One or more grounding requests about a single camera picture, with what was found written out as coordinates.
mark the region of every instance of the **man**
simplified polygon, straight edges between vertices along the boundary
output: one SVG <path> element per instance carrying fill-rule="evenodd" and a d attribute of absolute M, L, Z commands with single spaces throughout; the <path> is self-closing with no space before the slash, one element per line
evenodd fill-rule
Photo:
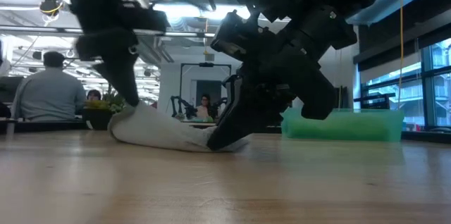
<path fill-rule="evenodd" d="M 81 81 L 63 72 L 64 56 L 44 54 L 45 71 L 25 78 L 13 103 L 13 117 L 30 121 L 72 120 L 85 105 Z"/>

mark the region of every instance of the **woman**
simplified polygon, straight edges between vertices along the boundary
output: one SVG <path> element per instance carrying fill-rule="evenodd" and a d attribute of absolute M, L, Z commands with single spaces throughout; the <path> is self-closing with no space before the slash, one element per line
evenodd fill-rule
<path fill-rule="evenodd" d="M 210 116 L 209 115 L 210 109 L 211 109 L 210 95 L 203 94 L 201 106 L 197 107 L 197 118 L 206 120 Z"/>
<path fill-rule="evenodd" d="M 86 99 L 88 101 L 99 101 L 101 100 L 101 94 L 98 90 L 93 89 L 87 93 Z"/>

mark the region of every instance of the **person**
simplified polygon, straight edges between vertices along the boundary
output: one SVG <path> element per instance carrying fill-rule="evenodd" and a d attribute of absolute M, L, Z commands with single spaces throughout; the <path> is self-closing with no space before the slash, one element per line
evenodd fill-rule
<path fill-rule="evenodd" d="M 101 100 L 101 94 L 99 90 L 92 89 L 88 91 L 86 100 L 88 101 L 99 101 Z"/>
<path fill-rule="evenodd" d="M 25 78 L 14 98 L 13 118 L 30 121 L 73 120 L 85 105 L 81 81 L 63 72 L 64 56 L 44 54 L 45 70 Z"/>
<path fill-rule="evenodd" d="M 211 110 L 211 98 L 209 94 L 203 94 L 201 105 L 197 107 L 196 117 L 200 119 L 207 119 Z"/>

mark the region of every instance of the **green plastic bin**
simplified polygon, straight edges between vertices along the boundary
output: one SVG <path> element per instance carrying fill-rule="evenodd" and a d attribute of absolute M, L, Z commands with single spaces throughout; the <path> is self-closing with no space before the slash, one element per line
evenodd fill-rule
<path fill-rule="evenodd" d="M 292 139 L 359 140 L 398 142 L 401 140 L 402 111 L 334 110 L 325 120 L 301 117 L 300 108 L 282 113 L 282 134 Z"/>

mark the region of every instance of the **white cloth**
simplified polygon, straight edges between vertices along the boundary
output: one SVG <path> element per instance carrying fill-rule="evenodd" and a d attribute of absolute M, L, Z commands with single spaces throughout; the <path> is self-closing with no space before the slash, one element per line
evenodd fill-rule
<path fill-rule="evenodd" d="M 195 129 L 143 102 L 114 115 L 109 123 L 109 132 L 119 141 L 195 152 L 211 152 L 206 143 L 214 129 Z M 220 151 L 236 151 L 247 143 L 247 139 L 240 139 Z"/>

